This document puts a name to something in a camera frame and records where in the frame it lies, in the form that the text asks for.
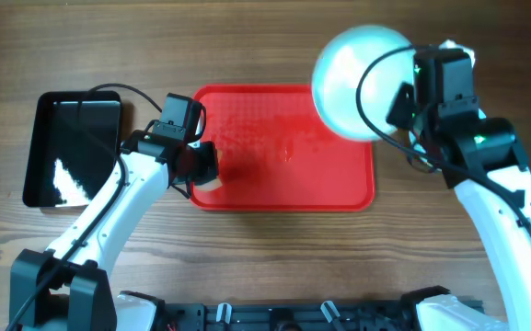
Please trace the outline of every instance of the wood grain surface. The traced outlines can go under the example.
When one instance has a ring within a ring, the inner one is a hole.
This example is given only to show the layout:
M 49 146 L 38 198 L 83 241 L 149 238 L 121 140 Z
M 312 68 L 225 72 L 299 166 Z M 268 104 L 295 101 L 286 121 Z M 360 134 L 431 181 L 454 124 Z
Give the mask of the wood grain surface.
M 382 24 L 416 43 L 475 49 L 483 108 L 515 124 L 531 157 L 531 1 L 22 3 L 30 6 L 0 6 L 0 329 L 17 254 L 44 249 L 82 211 L 21 201 L 36 102 L 47 91 L 121 82 L 160 103 L 209 83 L 307 84 L 335 35 Z M 156 117 L 119 92 L 134 104 L 129 127 Z M 169 192 L 124 248 L 112 290 L 168 302 L 320 302 L 397 299 L 440 284 L 505 318 L 478 234 L 443 180 L 384 143 L 375 176 L 375 201 L 357 213 L 204 212 Z

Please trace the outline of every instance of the red plastic tray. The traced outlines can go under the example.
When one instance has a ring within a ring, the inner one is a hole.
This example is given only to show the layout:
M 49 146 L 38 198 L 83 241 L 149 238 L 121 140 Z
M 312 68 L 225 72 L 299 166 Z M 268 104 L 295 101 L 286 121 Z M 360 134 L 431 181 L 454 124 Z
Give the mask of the red plastic tray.
M 310 86 L 200 89 L 203 140 L 222 151 L 223 186 L 192 191 L 212 211 L 360 211 L 374 199 L 370 143 L 347 141 L 320 120 Z

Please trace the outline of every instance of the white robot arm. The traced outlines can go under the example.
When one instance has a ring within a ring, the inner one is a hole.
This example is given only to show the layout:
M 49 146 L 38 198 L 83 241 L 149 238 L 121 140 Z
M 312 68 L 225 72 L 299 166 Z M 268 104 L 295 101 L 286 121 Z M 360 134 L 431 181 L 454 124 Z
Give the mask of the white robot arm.
M 525 191 L 524 214 L 531 221 L 531 173 L 510 166 L 488 176 L 509 190 Z M 422 330 L 531 330 L 531 239 L 517 226 L 508 205 L 471 180 L 455 187 L 484 244 L 498 281 L 508 324 L 480 314 L 452 295 L 428 298 L 417 305 Z
M 153 156 L 136 152 L 121 158 L 126 166 L 126 186 L 84 246 L 69 259 L 77 265 L 96 261 L 98 268 L 106 270 L 108 276 L 136 224 L 169 186 L 167 164 L 161 165 Z M 91 224 L 115 192 L 119 178 L 120 168 L 116 165 L 106 184 L 76 222 L 48 246 L 47 250 L 54 251 L 54 257 L 60 259 L 66 254 L 73 241 Z

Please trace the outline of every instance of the black cable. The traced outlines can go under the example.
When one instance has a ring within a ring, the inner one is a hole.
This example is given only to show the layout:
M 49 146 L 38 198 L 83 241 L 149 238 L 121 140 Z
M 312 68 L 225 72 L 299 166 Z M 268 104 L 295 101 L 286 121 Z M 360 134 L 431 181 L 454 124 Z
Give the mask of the black cable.
M 178 187 L 176 187 L 175 185 L 171 185 L 171 187 L 174 188 L 177 192 L 181 193 L 181 195 L 182 195 L 185 199 L 189 199 L 189 198 L 191 198 L 191 195 L 190 195 L 188 192 L 184 191 L 183 189 L 178 188 Z
M 148 122 L 148 124 L 146 124 L 146 128 L 144 128 L 144 134 L 147 134 L 149 130 L 151 130 L 151 128 L 153 127 L 153 125 L 155 125 L 155 123 L 157 123 L 158 120 L 151 120 Z
M 355 91 L 355 103 L 357 104 L 357 111 L 359 112 L 359 115 L 361 116 L 362 120 L 364 120 L 365 124 L 380 138 L 382 138 L 387 143 L 391 144 L 392 146 L 398 148 L 400 151 L 404 152 L 407 155 L 411 156 L 419 156 L 424 159 L 426 159 L 428 162 L 430 162 L 433 166 L 440 166 L 441 168 L 448 169 L 450 171 L 457 172 L 458 174 L 463 175 L 464 177 L 467 177 L 468 179 L 473 180 L 474 182 L 480 184 L 485 189 L 489 190 L 490 192 L 494 193 L 495 195 L 499 196 L 516 214 L 516 217 L 518 218 L 518 221 L 520 224 L 522 224 L 529 237 L 531 238 L 531 222 L 529 219 L 525 217 L 521 209 L 514 203 L 514 201 L 511 199 L 511 197 L 508 194 L 508 191 L 503 188 L 498 183 L 494 182 L 493 180 L 489 179 L 486 176 L 483 176 L 482 174 L 476 174 L 473 172 L 470 172 L 466 169 L 464 169 L 461 166 L 454 165 L 450 162 L 447 162 L 445 160 L 437 159 L 434 157 L 429 156 L 427 153 L 422 153 L 419 151 L 416 151 L 414 149 L 410 149 L 408 147 L 405 147 L 398 143 L 395 139 L 390 137 L 389 135 L 383 133 L 381 130 L 379 130 L 372 121 L 370 121 L 367 116 L 365 116 L 364 108 L 362 106 L 361 102 L 361 91 L 362 87 L 364 85 L 365 78 L 369 75 L 369 73 L 372 71 L 372 69 L 380 62 L 384 61 L 386 58 L 398 54 L 404 51 L 428 51 L 428 50 L 438 50 L 439 48 L 436 46 L 419 46 L 419 45 L 410 45 L 406 47 L 397 48 L 393 51 L 389 51 L 385 53 L 384 55 L 378 57 L 373 62 L 369 64 L 367 69 L 365 69 L 364 74 L 361 76 L 361 79 L 359 80 L 359 84 L 357 85 L 357 90 Z
M 116 151 L 114 151 L 111 148 L 109 148 L 106 144 L 104 144 L 102 141 L 100 141 L 96 136 L 94 136 L 89 131 L 87 131 L 85 126 L 82 125 L 79 122 L 79 114 L 80 114 L 80 110 L 81 110 L 81 106 L 83 105 L 83 102 L 88 100 L 96 91 L 98 91 L 98 90 L 100 90 L 102 88 L 106 88 L 106 87 L 121 87 L 121 88 L 129 89 L 129 90 L 139 94 L 140 96 L 144 97 L 146 100 L 148 100 L 151 104 L 153 104 L 153 106 L 155 106 L 155 108 L 159 112 L 161 111 L 161 108 L 155 103 L 155 101 L 153 101 L 153 99 L 151 99 L 145 93 L 143 93 L 142 91 L 140 91 L 140 90 L 138 90 L 138 89 L 136 89 L 136 88 L 134 88 L 132 86 L 127 86 L 127 85 L 119 84 L 119 83 L 109 83 L 109 84 L 102 84 L 100 86 L 95 86 L 95 87 L 91 88 L 90 90 L 88 90 L 81 97 L 81 99 L 77 103 L 77 108 L 76 108 L 76 111 L 75 111 L 77 126 L 79 127 L 79 129 L 81 129 L 81 131 L 85 134 L 85 136 L 87 138 L 89 138 L 89 140 L 92 143 L 98 145 L 104 151 L 108 152 L 112 157 L 114 157 L 114 159 L 118 163 L 118 166 L 120 167 L 120 172 L 121 172 L 120 173 L 120 179 L 118 180 L 118 187 L 116 187 L 116 190 L 114 191 L 114 193 L 110 197 L 110 200 L 108 200 L 108 203 L 106 203 L 106 205 L 99 212 L 99 214 L 96 216 L 96 218 L 93 220 L 93 222 L 91 222 L 89 224 L 89 226 L 85 229 L 85 231 L 83 233 L 81 233 L 81 235 L 73 243 L 71 248 L 69 248 L 69 250 L 63 255 L 61 260 L 58 263 L 56 263 L 56 265 L 49 272 L 47 272 L 45 274 L 45 276 L 44 276 L 44 278 L 42 280 L 40 280 L 38 282 L 38 286 L 36 287 L 36 290 L 26 299 L 24 304 L 22 304 L 22 306 L 19 308 L 19 310 L 17 311 L 17 313 L 14 316 L 14 318 L 11 320 L 11 322 L 9 322 L 9 325 L 6 328 L 6 331 L 14 331 L 16 329 L 16 326 L 19 323 L 19 320 L 26 313 L 26 311 L 28 310 L 28 308 L 32 304 L 32 302 L 34 302 L 34 300 L 36 300 L 36 297 L 42 291 L 44 291 L 44 289 L 48 289 L 48 285 L 54 279 L 54 277 L 56 277 L 58 272 L 61 270 L 61 267 L 69 260 L 69 258 L 71 258 L 71 256 L 77 251 L 77 249 L 79 249 L 79 247 L 81 245 L 83 245 L 83 243 L 87 240 L 87 238 L 89 237 L 91 232 L 96 228 L 96 226 L 98 226 L 98 224 L 101 221 L 101 219 L 105 216 L 105 214 L 108 212 L 108 210 L 114 204 L 116 199 L 120 196 L 121 190 L 124 188 L 124 185 L 125 185 L 125 182 L 126 182 L 126 177 L 125 177 L 126 166 L 124 165 L 124 162 L 121 160 L 120 156 L 116 154 Z

